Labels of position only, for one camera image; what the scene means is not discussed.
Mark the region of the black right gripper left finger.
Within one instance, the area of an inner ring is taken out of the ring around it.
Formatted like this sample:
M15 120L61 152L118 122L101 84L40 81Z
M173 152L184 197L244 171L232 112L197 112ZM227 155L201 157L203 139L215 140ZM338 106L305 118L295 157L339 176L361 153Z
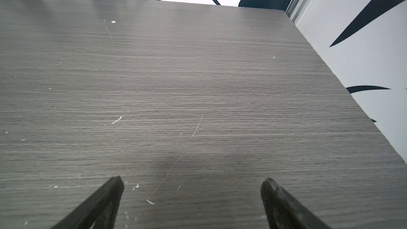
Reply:
M120 176L110 178L53 228L113 229L124 188Z

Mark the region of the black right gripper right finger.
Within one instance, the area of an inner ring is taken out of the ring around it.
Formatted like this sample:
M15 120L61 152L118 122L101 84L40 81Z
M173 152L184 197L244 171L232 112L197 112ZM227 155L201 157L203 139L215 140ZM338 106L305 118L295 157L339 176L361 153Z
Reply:
M271 178L262 183L261 198L271 229L331 229Z

